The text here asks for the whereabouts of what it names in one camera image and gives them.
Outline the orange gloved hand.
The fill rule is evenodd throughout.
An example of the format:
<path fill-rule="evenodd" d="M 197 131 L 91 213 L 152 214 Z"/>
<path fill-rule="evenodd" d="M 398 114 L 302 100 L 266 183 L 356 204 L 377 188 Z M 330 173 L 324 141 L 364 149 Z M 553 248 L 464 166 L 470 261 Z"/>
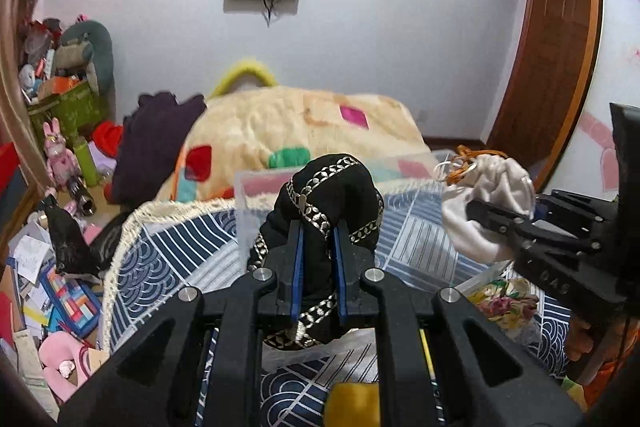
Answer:
<path fill-rule="evenodd" d="M 565 353 L 572 362 L 577 362 L 583 355 L 589 355 L 593 348 L 593 339 L 589 335 L 590 325 L 577 315 L 570 316 L 570 326 L 565 338 Z M 590 384 L 582 385 L 587 407 L 591 407 L 600 398 L 608 382 L 629 357 L 634 345 L 639 341 L 639 320 L 631 319 L 626 324 L 621 319 L 614 325 L 613 343 L 603 355 L 603 363 Z"/>

